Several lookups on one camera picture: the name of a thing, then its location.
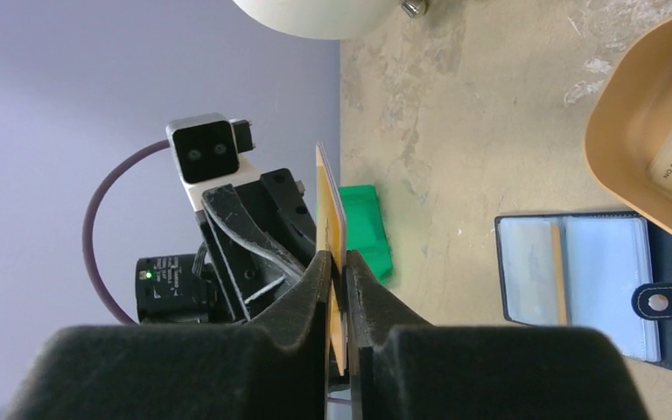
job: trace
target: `wallet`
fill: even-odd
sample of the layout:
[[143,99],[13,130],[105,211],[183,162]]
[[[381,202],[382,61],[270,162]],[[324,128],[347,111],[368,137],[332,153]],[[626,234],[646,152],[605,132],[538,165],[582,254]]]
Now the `wallet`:
[[499,216],[495,233],[505,319],[592,328],[672,370],[671,234],[634,212]]

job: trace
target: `concrete floor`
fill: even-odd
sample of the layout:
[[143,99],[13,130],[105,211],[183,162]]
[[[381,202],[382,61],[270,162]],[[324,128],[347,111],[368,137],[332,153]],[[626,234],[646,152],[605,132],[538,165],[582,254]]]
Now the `concrete floor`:
[[[618,209],[585,167],[598,91],[672,0],[434,0],[341,47],[341,179],[378,187],[393,292],[429,321],[497,325],[498,214]],[[672,372],[627,361],[654,418]]]

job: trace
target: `wallet snap button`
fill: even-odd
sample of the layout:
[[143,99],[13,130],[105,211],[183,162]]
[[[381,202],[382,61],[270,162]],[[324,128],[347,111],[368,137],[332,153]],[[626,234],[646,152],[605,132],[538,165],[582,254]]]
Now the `wallet snap button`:
[[647,299],[647,305],[654,311],[663,312],[669,307],[669,299],[658,293]]

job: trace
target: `card slot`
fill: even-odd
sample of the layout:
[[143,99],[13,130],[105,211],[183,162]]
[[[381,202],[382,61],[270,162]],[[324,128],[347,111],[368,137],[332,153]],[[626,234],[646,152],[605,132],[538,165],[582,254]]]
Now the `card slot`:
[[627,307],[632,290],[652,282],[643,263],[646,222],[575,217],[563,224],[570,323],[600,330],[626,356],[659,360],[655,325],[644,325]]
[[557,218],[513,218],[497,227],[506,311],[517,322],[561,323],[552,253],[551,227],[556,224]]
[[569,285],[569,267],[568,267],[568,246],[567,246],[567,233],[566,233],[566,222],[570,217],[561,217],[560,218],[560,245],[561,245],[561,257],[563,258],[563,304],[565,305],[565,317],[566,325],[572,325],[572,314],[571,314],[571,286]]

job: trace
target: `green plastic object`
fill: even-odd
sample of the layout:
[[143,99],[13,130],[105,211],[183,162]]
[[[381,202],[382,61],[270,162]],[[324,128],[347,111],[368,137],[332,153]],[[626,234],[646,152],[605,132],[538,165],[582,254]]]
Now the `green plastic object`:
[[375,186],[342,186],[339,195],[346,216],[346,249],[359,251],[377,280],[385,284],[393,272],[393,258]]

